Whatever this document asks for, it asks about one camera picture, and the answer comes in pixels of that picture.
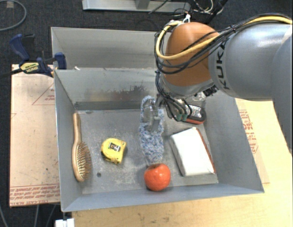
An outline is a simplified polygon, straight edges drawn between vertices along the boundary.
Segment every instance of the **white eraser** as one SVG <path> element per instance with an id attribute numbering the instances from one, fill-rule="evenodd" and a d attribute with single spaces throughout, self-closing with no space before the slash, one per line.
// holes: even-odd
<path id="1" fill-rule="evenodd" d="M 183 176 L 215 174 L 207 145 L 196 127 L 172 135 L 170 143 Z"/>

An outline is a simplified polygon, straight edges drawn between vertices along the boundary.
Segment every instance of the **bin floor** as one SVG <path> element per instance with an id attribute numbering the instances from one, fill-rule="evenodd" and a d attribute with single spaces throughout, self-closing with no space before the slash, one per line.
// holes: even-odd
<path id="1" fill-rule="evenodd" d="M 82 184 L 83 194 L 145 189 L 144 171 L 147 167 L 139 140 L 139 109 L 79 111 L 82 141 L 91 152 L 92 174 Z M 179 123 L 165 115 L 163 163 L 171 170 L 169 187 L 218 183 L 216 174 L 183 177 L 169 143 L 169 136 L 182 130 L 197 127 L 207 141 L 203 125 Z M 107 138 L 117 138 L 127 143 L 119 165 L 108 162 L 101 155 L 101 144 Z"/>

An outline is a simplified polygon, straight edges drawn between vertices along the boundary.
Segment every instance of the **tape measure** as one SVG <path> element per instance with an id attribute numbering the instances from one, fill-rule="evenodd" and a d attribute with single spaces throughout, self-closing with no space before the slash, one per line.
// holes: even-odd
<path id="1" fill-rule="evenodd" d="M 127 143 L 123 140 L 108 138 L 101 144 L 101 153 L 105 160 L 120 164 Z"/>

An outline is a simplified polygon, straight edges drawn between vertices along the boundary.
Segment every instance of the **cardboard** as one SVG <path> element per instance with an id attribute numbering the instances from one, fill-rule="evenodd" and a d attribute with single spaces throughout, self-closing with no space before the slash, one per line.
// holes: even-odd
<path id="1" fill-rule="evenodd" d="M 11 77 L 11 207 L 60 201 L 53 85 L 39 74 Z"/>

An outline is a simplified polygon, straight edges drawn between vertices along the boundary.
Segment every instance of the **hairbrush bristles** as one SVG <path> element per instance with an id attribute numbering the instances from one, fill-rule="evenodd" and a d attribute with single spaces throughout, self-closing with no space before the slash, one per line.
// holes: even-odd
<path id="1" fill-rule="evenodd" d="M 92 168 L 92 160 L 91 160 L 90 150 L 84 142 L 81 142 L 77 146 L 76 158 L 77 158 L 77 168 L 78 168 L 79 176 L 81 179 L 85 180 L 90 175 L 91 168 Z"/>

